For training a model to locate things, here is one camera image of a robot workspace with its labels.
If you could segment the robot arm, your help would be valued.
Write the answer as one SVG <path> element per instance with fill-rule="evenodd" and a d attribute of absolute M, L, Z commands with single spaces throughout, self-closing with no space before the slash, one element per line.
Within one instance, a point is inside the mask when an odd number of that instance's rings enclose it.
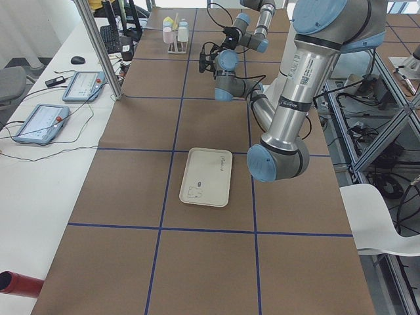
<path fill-rule="evenodd" d="M 247 166 L 261 182 L 301 175 L 309 163 L 308 149 L 299 136 L 315 94 L 333 71 L 341 54 L 377 48 L 385 38 L 386 1 L 298 1 L 293 11 L 295 52 L 277 102 L 271 103 L 263 86 L 236 75 L 239 46 L 263 53 L 275 14 L 273 1 L 243 1 L 259 12 L 253 33 L 247 32 L 248 15 L 237 15 L 223 29 L 225 39 L 209 52 L 201 51 L 199 71 L 211 72 L 215 98 L 244 98 L 263 129 L 260 142 L 247 152 Z"/>
<path fill-rule="evenodd" d="M 223 33 L 226 37 L 222 42 L 222 48 L 234 51 L 239 45 L 263 53 L 268 48 L 266 36 L 276 12 L 276 4 L 271 0 L 241 0 L 240 4 L 243 7 L 259 12 L 255 30 L 253 33 L 247 32 L 247 28 L 250 25 L 250 17 L 246 13 L 239 13 L 231 26 L 223 27 Z"/>

